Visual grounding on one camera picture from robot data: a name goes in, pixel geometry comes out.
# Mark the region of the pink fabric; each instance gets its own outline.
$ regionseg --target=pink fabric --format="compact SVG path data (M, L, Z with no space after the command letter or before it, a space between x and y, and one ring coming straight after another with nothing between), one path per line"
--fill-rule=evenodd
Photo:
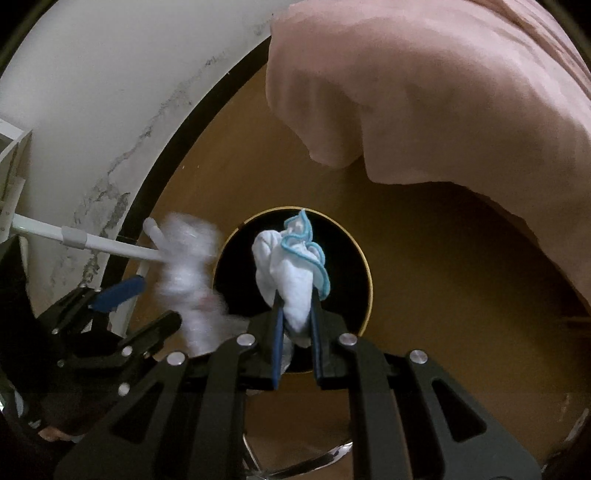
M306 0L272 25L271 109L310 157L452 181L527 223L591 301L591 74L535 0Z

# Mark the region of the metal rod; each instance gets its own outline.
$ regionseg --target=metal rod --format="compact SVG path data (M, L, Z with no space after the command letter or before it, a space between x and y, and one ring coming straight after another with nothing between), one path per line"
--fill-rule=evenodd
M58 242L64 243L64 236L61 228L48 223L39 222L22 215L15 215L12 220L12 229L18 234L32 233L33 235L51 238ZM117 242L101 236L89 235L87 236L84 248L89 250L98 250L112 255L119 255L120 257L136 258L138 260L150 260L161 262L162 255L158 250L153 248L139 247L137 245L125 244Z
M260 469L258 471L250 471L246 473L247 478L260 478L263 480L284 480L291 478L292 476L304 475L305 473L315 472L321 468L328 467L347 455L353 448L353 442L351 440L345 442L343 445L329 450L328 452L320 455L319 457L311 460L305 460L304 462L296 463L287 468L281 470L275 470L271 472L264 472Z
M261 463L256 457L256 453L250 443L248 443L245 433L242 434L242 443L244 444L244 463L246 464L246 468L248 470L261 470Z

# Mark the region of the metal screw head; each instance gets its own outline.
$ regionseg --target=metal screw head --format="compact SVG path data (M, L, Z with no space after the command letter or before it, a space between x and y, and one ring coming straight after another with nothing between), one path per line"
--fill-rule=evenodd
M357 336L352 333L341 333L339 343L344 346L353 346L357 343Z
M413 350L412 352L410 352L409 357L411 362L419 365L426 364L427 360L429 360L427 354L422 350Z
M168 357L166 357L166 361L168 362L168 364L172 365L173 367L177 367L179 365L182 365L184 360L185 360L185 354L182 352L169 353Z
M122 383L122 384L119 386L119 388L117 389L117 394L118 394L120 397L124 397L124 396L126 396L126 395L129 393L129 390L130 390L130 386L129 386L129 384L128 384L127 382L123 382L123 383Z
M255 344L255 342L255 336L251 335L250 333L243 333L242 335L239 335L236 339L236 343L240 346L252 346Z

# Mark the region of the white rod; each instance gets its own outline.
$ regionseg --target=white rod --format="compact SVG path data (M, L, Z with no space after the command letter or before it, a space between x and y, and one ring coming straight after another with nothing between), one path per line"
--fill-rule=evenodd
M57 240L61 243L64 242L60 227L39 222L38 220L33 220L22 215L14 216L12 220L12 228L21 235L32 233L33 235L51 238L52 240ZM137 245L125 244L123 242L117 242L96 235L88 234L85 248L89 250L98 250L112 255L119 255L120 257L155 262L162 261L162 255L160 252L153 248L138 247Z
M146 262L146 260L142 260L139 263L138 271L135 273L136 275L141 275L142 277L146 277L148 272L150 271L150 262Z
M156 248L159 250L168 249L168 241L162 233L162 230L158 227L156 220L152 217L148 217L144 220L144 233L149 236L150 240L156 245Z

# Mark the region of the white curved panel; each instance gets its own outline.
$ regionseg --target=white curved panel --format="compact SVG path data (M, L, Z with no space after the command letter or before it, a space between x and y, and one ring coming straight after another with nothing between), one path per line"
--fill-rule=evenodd
M0 79L0 117L33 129L19 213L114 238L172 134L289 3L58 1ZM106 260L31 239L35 311Z

